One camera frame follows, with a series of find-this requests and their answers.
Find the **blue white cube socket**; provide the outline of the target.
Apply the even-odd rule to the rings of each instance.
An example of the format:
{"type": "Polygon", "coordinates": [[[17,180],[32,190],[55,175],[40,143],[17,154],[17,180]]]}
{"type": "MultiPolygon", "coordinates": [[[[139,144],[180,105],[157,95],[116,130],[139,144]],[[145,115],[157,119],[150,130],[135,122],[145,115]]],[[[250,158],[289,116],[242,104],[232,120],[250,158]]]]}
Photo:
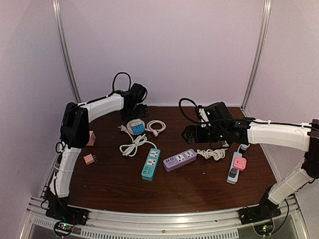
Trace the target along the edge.
{"type": "Polygon", "coordinates": [[[146,131],[145,123],[141,119],[133,119],[129,121],[126,127],[131,135],[140,135],[146,131]]]}

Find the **purple power strip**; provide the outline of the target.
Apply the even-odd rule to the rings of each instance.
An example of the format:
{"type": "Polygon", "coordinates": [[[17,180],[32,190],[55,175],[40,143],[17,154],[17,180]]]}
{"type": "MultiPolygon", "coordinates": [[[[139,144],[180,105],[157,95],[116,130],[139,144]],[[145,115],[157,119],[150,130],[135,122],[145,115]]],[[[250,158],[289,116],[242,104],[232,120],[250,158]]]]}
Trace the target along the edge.
{"type": "Polygon", "coordinates": [[[197,158],[197,153],[193,149],[186,150],[163,161],[166,172],[173,171],[186,164],[193,162],[197,158]]]}

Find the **pink cube socket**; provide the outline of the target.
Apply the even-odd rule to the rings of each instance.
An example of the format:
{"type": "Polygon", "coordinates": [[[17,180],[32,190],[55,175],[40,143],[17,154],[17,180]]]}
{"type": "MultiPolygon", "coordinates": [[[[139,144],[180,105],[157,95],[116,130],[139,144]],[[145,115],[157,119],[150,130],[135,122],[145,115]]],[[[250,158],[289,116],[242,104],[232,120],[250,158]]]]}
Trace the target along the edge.
{"type": "Polygon", "coordinates": [[[89,141],[87,143],[87,146],[94,146],[95,141],[96,141],[95,133],[92,130],[90,130],[89,131],[89,141]]]}

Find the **teal power strip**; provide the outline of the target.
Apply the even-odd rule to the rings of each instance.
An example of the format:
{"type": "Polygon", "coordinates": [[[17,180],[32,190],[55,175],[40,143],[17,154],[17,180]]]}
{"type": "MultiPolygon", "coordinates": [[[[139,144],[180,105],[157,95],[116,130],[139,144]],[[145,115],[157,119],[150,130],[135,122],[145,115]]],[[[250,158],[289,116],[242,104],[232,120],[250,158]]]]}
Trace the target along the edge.
{"type": "Polygon", "coordinates": [[[144,167],[141,172],[141,177],[146,181],[153,181],[158,162],[160,160],[160,149],[151,148],[147,159],[145,161],[144,167]]]}

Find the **small pink plug adapter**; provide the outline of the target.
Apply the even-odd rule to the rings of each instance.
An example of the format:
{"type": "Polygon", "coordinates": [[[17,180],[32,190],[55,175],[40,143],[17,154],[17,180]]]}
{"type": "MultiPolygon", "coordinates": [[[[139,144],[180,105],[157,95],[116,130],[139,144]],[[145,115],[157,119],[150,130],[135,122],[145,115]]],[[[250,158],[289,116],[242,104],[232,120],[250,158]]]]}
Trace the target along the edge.
{"type": "Polygon", "coordinates": [[[89,154],[89,155],[86,155],[83,157],[86,165],[90,165],[90,164],[93,164],[97,161],[97,158],[95,155],[92,155],[92,154],[89,154]]]}

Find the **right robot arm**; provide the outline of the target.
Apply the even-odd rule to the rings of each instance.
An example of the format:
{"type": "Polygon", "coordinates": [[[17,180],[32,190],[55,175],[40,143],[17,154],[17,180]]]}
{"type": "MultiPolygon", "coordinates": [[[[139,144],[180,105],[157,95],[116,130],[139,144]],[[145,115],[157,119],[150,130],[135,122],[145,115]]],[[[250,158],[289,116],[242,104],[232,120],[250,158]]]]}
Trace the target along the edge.
{"type": "Polygon", "coordinates": [[[228,144],[270,144],[304,152],[304,162],[285,179],[273,185],[256,208],[259,219],[267,219],[289,195],[319,177],[319,121],[282,123],[255,118],[217,119],[185,127],[181,137],[187,142],[228,144]]]}

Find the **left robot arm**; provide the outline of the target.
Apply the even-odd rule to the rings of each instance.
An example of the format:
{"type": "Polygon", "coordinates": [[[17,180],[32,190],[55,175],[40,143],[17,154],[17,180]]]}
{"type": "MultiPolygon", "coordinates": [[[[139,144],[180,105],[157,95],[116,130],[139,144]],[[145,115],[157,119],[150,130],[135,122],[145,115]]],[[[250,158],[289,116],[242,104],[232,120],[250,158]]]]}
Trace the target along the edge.
{"type": "Polygon", "coordinates": [[[60,141],[55,150],[58,159],[54,165],[54,173],[45,197],[53,206],[53,214],[61,221],[72,216],[69,207],[62,203],[69,196],[69,185],[75,162],[81,150],[90,139],[89,124],[106,114],[120,111],[122,119],[134,117],[144,110],[142,102],[148,92],[145,88],[133,87],[127,91],[116,90],[107,96],[83,103],[70,102],[66,105],[60,127],[60,141]]]}

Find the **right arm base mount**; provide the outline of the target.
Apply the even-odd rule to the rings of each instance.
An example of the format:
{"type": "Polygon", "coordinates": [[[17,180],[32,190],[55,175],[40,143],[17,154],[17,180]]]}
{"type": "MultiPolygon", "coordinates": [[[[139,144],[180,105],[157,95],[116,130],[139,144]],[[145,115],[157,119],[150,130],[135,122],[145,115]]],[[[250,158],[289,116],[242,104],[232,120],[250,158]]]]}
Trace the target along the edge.
{"type": "Polygon", "coordinates": [[[242,225],[257,223],[260,221],[270,220],[271,217],[281,215],[279,208],[269,209],[265,206],[243,207],[238,211],[242,225]]]}

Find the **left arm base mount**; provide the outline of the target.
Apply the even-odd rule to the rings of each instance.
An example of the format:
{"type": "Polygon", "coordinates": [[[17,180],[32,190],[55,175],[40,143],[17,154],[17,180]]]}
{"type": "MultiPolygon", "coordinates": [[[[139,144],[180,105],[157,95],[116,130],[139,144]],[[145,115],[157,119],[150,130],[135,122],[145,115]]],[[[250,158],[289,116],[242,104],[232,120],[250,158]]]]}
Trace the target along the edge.
{"type": "Polygon", "coordinates": [[[59,221],[66,222],[72,225],[85,226],[87,222],[89,211],[86,209],[80,209],[67,206],[66,209],[59,207],[58,209],[49,206],[45,215],[49,218],[53,218],[59,221]]]}

